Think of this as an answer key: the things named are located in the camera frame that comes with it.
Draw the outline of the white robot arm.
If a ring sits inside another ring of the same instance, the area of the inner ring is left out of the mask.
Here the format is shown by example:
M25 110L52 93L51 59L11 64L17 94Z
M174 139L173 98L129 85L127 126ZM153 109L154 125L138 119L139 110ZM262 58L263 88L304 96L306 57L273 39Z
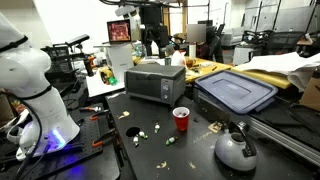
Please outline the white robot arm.
M59 91L45 78L51 66L50 57L35 47L0 13L0 87L11 91L29 105L29 112L39 119L27 123L19 132L16 159L22 161L32 145L33 157L41 156L47 144L48 153L63 149L80 132L67 113Z

